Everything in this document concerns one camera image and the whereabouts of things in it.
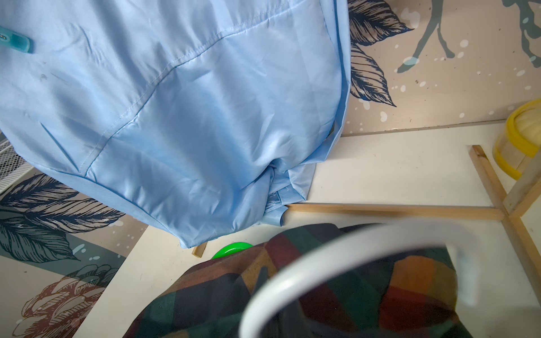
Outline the white wire hanger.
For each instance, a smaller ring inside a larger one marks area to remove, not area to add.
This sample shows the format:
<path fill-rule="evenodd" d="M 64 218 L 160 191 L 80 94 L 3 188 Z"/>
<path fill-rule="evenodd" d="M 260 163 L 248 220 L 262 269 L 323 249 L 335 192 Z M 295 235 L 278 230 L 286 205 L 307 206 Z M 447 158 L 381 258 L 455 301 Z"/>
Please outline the white wire hanger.
<path fill-rule="evenodd" d="M 416 249 L 453 246 L 457 251 L 458 297 L 473 307 L 479 299 L 481 253 L 478 240 L 462 225 L 436 218 L 402 218 L 356 230 L 309 252 L 265 283 L 249 301 L 240 337 L 259 337 L 286 306 L 313 288 L 359 266 Z"/>

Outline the dark multicolour plaid shirt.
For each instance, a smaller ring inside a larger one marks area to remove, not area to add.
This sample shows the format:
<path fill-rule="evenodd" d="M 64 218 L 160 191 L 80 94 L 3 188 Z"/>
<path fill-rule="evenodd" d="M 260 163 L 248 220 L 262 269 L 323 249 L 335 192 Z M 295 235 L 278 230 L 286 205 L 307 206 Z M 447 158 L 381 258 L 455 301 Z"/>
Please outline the dark multicolour plaid shirt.
<path fill-rule="evenodd" d="M 127 337 L 236 337 L 264 283 L 295 260 L 353 231 L 331 223 L 193 266 L 133 321 Z M 346 272 L 273 317 L 262 337 L 468 337 L 456 271 L 445 248 L 399 253 Z"/>

